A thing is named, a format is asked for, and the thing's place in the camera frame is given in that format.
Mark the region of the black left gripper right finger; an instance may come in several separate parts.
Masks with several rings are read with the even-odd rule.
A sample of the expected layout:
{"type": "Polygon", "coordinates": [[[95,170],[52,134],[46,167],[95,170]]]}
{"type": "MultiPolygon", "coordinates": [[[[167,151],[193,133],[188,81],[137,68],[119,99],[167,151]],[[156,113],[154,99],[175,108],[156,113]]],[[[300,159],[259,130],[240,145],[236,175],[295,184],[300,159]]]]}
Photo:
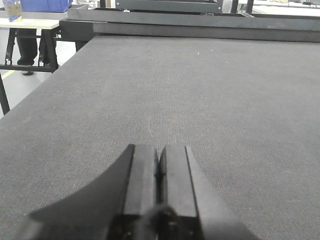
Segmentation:
{"type": "Polygon", "coordinates": [[[258,239],[207,179],[190,147],[167,145],[163,148],[158,185],[161,202],[174,209],[186,238],[258,239]]]}

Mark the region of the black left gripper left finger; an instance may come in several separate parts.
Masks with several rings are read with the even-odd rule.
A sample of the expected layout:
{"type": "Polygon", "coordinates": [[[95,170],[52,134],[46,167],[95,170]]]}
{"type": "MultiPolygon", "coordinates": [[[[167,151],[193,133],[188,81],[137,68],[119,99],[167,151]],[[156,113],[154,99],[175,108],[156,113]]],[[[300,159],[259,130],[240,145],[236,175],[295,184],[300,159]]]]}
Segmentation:
{"type": "Polygon", "coordinates": [[[126,226],[156,205],[157,170],[154,146],[129,144],[88,185],[31,212],[14,239],[120,239],[126,226]]]}

